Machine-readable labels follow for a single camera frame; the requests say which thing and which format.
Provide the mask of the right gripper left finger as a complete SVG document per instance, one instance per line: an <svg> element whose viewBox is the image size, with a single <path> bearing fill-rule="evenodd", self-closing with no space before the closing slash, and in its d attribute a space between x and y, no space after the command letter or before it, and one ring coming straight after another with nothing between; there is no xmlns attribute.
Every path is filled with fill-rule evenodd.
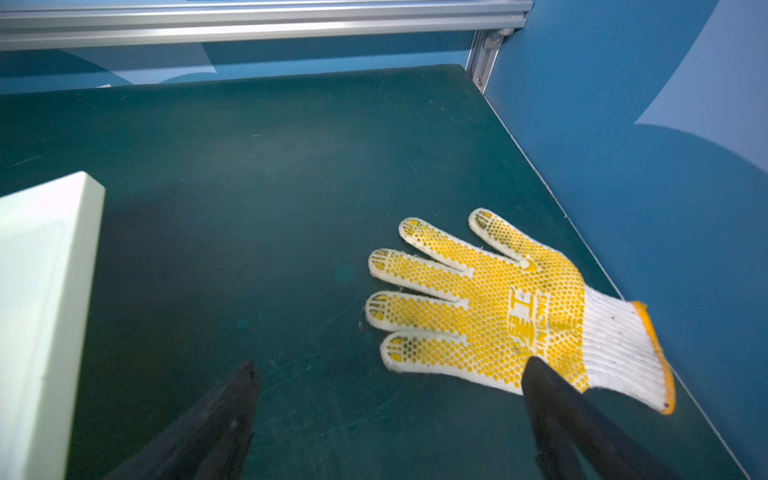
<svg viewBox="0 0 768 480"><path fill-rule="evenodd" d="M250 448L260 392L254 363L239 365L107 477L239 479Z"/></svg>

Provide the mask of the cream plastic wrap dispenser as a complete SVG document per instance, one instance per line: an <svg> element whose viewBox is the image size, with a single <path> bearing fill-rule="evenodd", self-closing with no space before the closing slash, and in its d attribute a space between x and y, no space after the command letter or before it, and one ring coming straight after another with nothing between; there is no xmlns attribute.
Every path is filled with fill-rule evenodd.
<svg viewBox="0 0 768 480"><path fill-rule="evenodd" d="M66 472L104 187L73 173L1 199L1 476Z"/></svg>

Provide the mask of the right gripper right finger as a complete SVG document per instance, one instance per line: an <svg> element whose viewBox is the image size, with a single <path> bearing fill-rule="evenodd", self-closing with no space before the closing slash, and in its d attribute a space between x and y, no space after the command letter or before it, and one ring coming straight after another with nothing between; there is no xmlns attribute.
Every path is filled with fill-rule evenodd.
<svg viewBox="0 0 768 480"><path fill-rule="evenodd" d="M521 386L545 479L584 479L583 457L602 479L678 479L539 357Z"/></svg>

